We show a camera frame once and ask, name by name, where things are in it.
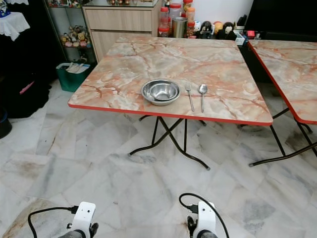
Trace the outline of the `silver metal fork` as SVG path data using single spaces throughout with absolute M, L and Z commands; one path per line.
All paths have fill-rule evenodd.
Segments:
M 184 85 L 184 89 L 186 90 L 186 92 L 188 93 L 188 100 L 190 102 L 190 107 L 192 112 L 195 111 L 195 107 L 193 106 L 193 100 L 192 100 L 192 85 L 190 82 L 186 82 Z

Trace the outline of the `stainless steel bowl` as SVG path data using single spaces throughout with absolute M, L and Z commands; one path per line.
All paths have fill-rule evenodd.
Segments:
M 145 83 L 141 87 L 141 95 L 152 105 L 165 106 L 172 104 L 179 98 L 181 90 L 176 82 L 156 79 Z

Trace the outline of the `green plastic bin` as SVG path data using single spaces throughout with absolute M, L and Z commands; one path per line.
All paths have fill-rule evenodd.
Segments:
M 61 88 L 75 92 L 91 72 L 91 65 L 85 63 L 60 63 L 56 68 Z

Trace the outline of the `marble top folding table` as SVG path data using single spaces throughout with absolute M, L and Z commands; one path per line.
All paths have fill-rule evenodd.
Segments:
M 141 87 L 156 79 L 176 82 L 179 88 L 190 82 L 194 97 L 206 84 L 205 111 L 192 112 L 188 97 L 182 96 L 165 106 L 150 104 Z M 221 39 L 119 38 L 68 100 L 75 109 L 109 113 L 154 116 L 164 134 L 154 136 L 147 149 L 169 137 L 184 157 L 185 144 L 179 144 L 174 129 L 189 120 L 230 124 L 270 126 L 272 115 L 256 86 L 238 46 Z
M 275 129 L 270 129 L 282 153 L 281 157 L 265 159 L 249 164 L 249 167 L 263 165 L 298 156 L 308 150 L 317 156 L 317 141 L 311 141 L 310 125 L 317 126 L 317 43 L 254 39 L 248 43 L 258 61 L 267 72 L 274 86 L 283 98 L 286 108 L 272 118 L 276 119 L 290 112 L 308 145 L 286 154 Z

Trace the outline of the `plush toy figures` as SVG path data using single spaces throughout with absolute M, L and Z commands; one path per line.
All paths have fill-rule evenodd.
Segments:
M 65 47 L 69 48 L 91 48 L 92 43 L 84 26 L 75 25 L 69 27 L 69 32 L 63 33 L 60 40 Z

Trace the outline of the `black toy figurine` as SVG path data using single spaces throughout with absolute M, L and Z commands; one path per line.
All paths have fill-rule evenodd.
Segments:
M 212 23 L 205 21 L 201 24 L 199 38 L 200 39 L 211 39 L 213 35 Z

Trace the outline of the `steel canister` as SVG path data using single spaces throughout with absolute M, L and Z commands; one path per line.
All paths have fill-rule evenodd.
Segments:
M 172 18 L 172 33 L 174 38 L 185 38 L 187 29 L 187 18 L 186 17 L 175 17 Z

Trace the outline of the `light wooden drawer cabinet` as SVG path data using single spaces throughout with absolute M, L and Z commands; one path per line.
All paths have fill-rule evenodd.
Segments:
M 159 3 L 139 6 L 114 6 L 107 0 L 94 0 L 82 7 L 97 61 L 120 38 L 127 36 L 157 36 Z

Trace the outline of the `glass display shelf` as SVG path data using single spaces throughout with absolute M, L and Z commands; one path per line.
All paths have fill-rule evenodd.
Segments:
M 89 3 L 90 0 L 45 0 L 46 9 L 50 22 L 54 28 L 57 37 L 59 49 L 63 53 L 62 62 L 79 62 L 79 63 L 95 63 L 97 57 L 91 48 L 69 48 L 65 47 L 60 36 L 63 33 L 69 32 L 70 26 L 82 25 L 89 34 L 88 26 L 84 18 L 82 6 Z

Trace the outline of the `orange-filled plastic jar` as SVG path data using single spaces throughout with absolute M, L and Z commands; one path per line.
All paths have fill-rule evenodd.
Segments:
M 195 8 L 194 7 L 188 7 L 185 11 L 187 22 L 195 22 Z

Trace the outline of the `wide clear red-lidded jar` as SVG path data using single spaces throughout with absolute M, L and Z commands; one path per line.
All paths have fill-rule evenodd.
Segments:
M 181 3 L 171 3 L 169 5 L 169 17 L 170 18 L 177 18 L 181 17 L 181 14 L 183 12 L 183 5 Z

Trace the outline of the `white lace cloth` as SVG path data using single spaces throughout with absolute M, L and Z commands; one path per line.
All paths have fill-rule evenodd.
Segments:
M 30 29 L 30 25 L 22 13 L 11 12 L 0 18 L 0 34 L 9 36 L 12 41 L 15 41 L 20 33 L 27 29 Z

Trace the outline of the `black television screen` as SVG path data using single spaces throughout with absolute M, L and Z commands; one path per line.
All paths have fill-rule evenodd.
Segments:
M 245 29 L 317 35 L 317 0 L 253 0 Z

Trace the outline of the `blue patterned vase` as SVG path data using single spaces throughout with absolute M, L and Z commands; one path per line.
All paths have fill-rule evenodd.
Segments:
M 11 11 L 8 7 L 8 2 L 6 0 L 0 0 L 0 18 L 9 16 Z

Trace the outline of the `white box with red switch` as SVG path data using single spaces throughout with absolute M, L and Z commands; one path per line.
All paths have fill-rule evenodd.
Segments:
M 261 34 L 255 30 L 233 30 L 236 35 L 235 43 L 237 46 L 243 46 L 250 40 L 260 40 Z

